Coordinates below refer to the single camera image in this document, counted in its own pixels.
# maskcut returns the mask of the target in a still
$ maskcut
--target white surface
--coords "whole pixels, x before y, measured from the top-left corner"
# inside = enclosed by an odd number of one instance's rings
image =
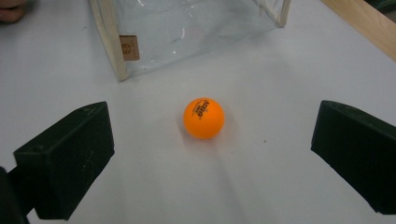
[[[395,223],[310,151],[321,100],[396,125],[395,86],[396,63],[315,0],[293,1],[285,29],[123,83],[87,1],[41,0],[0,26],[0,164],[107,101],[116,155],[68,223]],[[199,96],[226,111],[211,141],[180,124]]]

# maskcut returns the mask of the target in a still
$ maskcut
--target orange ping pong ball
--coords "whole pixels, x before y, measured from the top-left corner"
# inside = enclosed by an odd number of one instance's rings
[[[221,106],[209,98],[191,101],[183,115],[184,126],[193,137],[209,139],[218,134],[224,124],[224,112]]]

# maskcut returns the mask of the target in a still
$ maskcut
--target wooden plank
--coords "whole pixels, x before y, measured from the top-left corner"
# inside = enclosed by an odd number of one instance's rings
[[[322,0],[396,62],[396,23],[363,0]]]

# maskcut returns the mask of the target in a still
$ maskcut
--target brown tag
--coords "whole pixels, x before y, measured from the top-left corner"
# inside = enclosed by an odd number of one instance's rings
[[[124,61],[138,61],[140,59],[137,36],[120,35],[120,42]]]

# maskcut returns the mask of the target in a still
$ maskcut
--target brown label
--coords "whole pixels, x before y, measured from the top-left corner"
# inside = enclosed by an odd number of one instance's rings
[[[120,42],[124,61],[138,61],[140,59],[136,35],[120,35]]]

